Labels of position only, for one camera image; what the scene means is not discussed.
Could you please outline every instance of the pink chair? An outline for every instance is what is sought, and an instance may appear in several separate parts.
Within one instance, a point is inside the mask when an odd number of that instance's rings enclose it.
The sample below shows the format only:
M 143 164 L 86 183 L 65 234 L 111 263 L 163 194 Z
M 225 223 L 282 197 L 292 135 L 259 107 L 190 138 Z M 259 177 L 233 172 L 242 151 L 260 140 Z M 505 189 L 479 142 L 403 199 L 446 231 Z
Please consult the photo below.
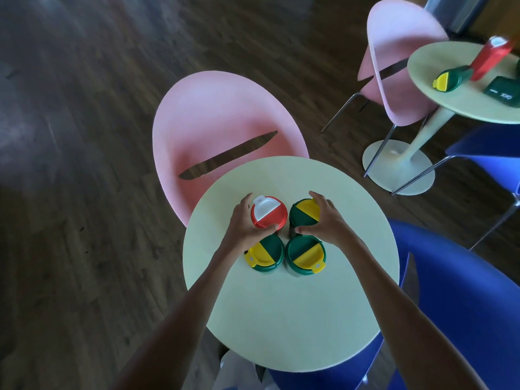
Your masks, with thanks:
M 179 175 L 268 132 L 261 148 L 193 180 Z M 239 75 L 204 71 L 187 76 L 166 93 L 153 120 L 153 158 L 164 194 L 187 226 L 200 197 L 233 168 L 262 157 L 309 157 L 294 119 L 262 86 Z
M 394 125 L 363 176 L 367 176 L 375 159 L 398 126 L 415 123 L 437 108 L 413 84 L 407 68 L 385 79 L 381 79 L 380 71 L 409 58 L 424 45 L 448 40 L 443 27 L 429 12 L 404 0 L 382 0 L 375 4 L 368 15 L 367 36 L 368 47 L 359 68 L 358 80 L 371 76 L 375 76 L 375 79 L 350 97 L 323 128 L 325 130 L 359 95 L 385 107 L 386 114 Z

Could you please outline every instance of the table base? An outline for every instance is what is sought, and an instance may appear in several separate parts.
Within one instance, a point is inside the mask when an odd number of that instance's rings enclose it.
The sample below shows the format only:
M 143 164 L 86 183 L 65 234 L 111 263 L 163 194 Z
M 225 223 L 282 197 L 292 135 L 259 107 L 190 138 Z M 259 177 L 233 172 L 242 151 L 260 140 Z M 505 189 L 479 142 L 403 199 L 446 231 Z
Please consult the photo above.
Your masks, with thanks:
M 364 151 L 364 169 L 367 169 L 368 164 L 382 142 L 383 141 L 374 142 Z M 414 153 L 410 160 L 400 158 L 399 155 L 403 153 L 408 146 L 410 146 L 410 144 L 406 142 L 394 139 L 389 140 L 368 173 L 370 179 L 383 189 L 393 191 L 432 166 L 430 159 L 420 150 Z M 398 194 L 403 196 L 415 196 L 424 193 L 432 187 L 434 180 L 435 171 L 431 171 L 406 189 L 401 190 Z

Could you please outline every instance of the blue chair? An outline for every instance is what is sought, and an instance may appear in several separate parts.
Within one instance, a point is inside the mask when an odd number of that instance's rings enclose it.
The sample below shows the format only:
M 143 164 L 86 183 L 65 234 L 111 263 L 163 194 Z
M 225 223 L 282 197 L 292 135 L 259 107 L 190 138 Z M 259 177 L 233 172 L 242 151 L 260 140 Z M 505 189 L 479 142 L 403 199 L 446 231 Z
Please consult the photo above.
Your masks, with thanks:
M 399 251 L 399 286 L 402 286 L 408 252 Z M 379 333 L 361 352 L 347 361 L 321 371 L 283 372 L 269 370 L 280 390 L 355 390 L 362 382 L 383 343 Z
M 497 220 L 497 222 L 475 242 L 472 250 L 494 229 L 504 223 L 520 206 L 520 125 L 484 124 L 463 137 L 459 142 L 446 150 L 446 157 L 427 170 L 421 172 L 411 181 L 403 184 L 392 195 L 410 186 L 438 166 L 454 157 L 465 157 L 473 160 L 490 174 L 504 189 L 509 190 L 515 202 Z
M 455 242 L 404 222 L 390 225 L 399 255 L 409 252 L 415 259 L 419 308 L 490 390 L 518 390 L 520 288 Z M 401 389 L 406 387 L 396 372 L 388 390 Z

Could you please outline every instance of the wooden floor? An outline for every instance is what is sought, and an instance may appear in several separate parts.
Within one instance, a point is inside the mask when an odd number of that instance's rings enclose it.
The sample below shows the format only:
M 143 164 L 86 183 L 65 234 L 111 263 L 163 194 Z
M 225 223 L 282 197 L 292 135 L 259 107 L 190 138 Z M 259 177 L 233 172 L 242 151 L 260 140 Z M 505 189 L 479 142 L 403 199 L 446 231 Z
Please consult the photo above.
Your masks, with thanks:
M 355 178 L 389 217 L 469 246 L 506 210 L 510 195 L 463 160 L 420 196 L 361 178 L 363 150 L 391 126 L 377 105 L 360 113 L 356 102 L 320 134 L 362 87 L 375 2 L 0 0 L 1 389 L 106 388 L 185 292 L 185 228 L 155 173 L 151 130 L 188 74 L 264 86 L 310 157 Z M 455 117 L 423 150 L 437 161 L 473 125 Z M 396 137 L 410 142 L 418 128 Z M 520 215 L 476 250 L 517 283 L 519 229 Z M 186 389 L 211 387 L 217 347 L 205 334 Z M 386 351 L 366 388 L 384 388 L 392 369 Z

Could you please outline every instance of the person's left hand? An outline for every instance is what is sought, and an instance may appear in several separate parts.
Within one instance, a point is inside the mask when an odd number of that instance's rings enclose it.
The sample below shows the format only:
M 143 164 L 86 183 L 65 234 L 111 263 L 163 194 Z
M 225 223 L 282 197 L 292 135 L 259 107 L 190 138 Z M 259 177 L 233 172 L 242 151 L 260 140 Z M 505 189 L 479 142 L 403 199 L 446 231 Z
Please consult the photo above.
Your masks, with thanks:
M 226 234 L 218 248 L 221 253 L 229 256 L 233 261 L 278 229 L 278 225 L 257 228 L 253 224 L 249 209 L 252 195 L 252 193 L 249 193 L 235 206 Z

